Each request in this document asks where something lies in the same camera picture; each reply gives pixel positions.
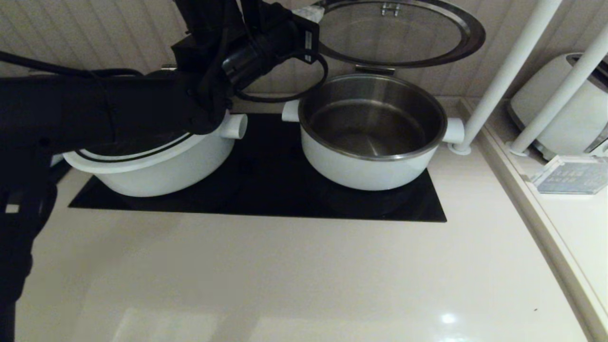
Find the white pot with steel interior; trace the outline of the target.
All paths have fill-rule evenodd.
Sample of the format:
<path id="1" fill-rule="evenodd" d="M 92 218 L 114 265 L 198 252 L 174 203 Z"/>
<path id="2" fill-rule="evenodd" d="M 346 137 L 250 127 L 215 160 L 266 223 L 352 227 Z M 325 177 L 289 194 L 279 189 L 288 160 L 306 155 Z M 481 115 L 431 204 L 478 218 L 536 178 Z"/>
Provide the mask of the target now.
<path id="1" fill-rule="evenodd" d="M 328 180 L 351 189 L 399 188 L 427 169 L 443 143 L 464 141 L 427 91 L 392 76 L 335 76 L 302 99 L 286 102 L 282 121 L 300 125 L 304 157 Z"/>

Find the glass lid with white rim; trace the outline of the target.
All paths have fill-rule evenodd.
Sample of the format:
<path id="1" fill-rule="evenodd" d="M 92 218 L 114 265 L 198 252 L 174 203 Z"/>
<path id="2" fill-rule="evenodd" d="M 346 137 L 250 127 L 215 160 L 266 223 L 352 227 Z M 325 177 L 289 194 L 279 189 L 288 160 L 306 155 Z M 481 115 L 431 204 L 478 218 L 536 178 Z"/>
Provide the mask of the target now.
<path id="1" fill-rule="evenodd" d="M 453 63 L 485 43 L 482 23 L 445 0 L 319 0 L 319 51 L 352 65 L 426 68 Z"/>

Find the clear acrylic sign holder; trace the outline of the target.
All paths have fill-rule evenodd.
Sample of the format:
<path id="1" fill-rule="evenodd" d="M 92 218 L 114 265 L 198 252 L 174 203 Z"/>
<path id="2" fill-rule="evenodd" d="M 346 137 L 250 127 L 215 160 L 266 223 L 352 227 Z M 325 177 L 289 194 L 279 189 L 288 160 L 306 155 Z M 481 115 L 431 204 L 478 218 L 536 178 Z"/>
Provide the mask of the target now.
<path id="1" fill-rule="evenodd" d="M 608 186 L 608 157 L 558 155 L 530 182 L 539 193 L 595 195 Z"/>

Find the white toaster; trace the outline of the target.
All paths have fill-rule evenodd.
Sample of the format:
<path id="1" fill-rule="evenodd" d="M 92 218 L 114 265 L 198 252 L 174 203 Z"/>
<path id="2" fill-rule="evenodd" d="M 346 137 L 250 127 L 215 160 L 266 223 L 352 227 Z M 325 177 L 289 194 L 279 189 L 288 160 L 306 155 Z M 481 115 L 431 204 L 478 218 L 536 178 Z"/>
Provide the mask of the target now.
<path id="1" fill-rule="evenodd" d="M 538 115 L 582 54 L 562 54 L 515 93 L 507 111 L 519 130 Z M 608 56 L 532 143 L 545 160 L 557 154 L 608 156 Z"/>

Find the large black induction cooktop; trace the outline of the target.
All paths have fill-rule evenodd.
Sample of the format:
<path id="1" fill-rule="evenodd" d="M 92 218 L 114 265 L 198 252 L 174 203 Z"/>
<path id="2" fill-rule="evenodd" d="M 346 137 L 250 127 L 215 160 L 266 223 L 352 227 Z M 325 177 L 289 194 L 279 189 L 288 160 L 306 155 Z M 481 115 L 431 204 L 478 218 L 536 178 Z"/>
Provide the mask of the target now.
<path id="1" fill-rule="evenodd" d="M 447 222 L 428 171 L 399 188 L 364 191 L 328 180 L 305 158 L 300 126 L 249 114 L 249 126 L 208 177 L 163 196 L 121 195 L 91 177 L 70 208 L 234 216 Z"/>

